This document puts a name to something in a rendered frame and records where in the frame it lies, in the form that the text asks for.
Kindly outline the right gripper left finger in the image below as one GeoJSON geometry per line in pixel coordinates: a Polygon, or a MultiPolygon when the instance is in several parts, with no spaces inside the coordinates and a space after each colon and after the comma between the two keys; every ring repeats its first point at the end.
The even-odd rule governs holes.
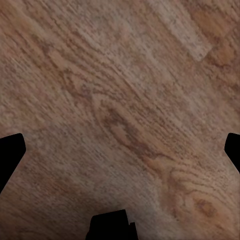
{"type": "Polygon", "coordinates": [[[21,133],[0,138],[0,193],[26,152],[21,133]]]}

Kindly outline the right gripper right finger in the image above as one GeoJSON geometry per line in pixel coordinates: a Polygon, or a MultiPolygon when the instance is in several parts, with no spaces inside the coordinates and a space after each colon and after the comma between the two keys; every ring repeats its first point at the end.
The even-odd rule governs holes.
{"type": "Polygon", "coordinates": [[[229,133],[225,142],[225,152],[240,172],[240,135],[229,133]]]}

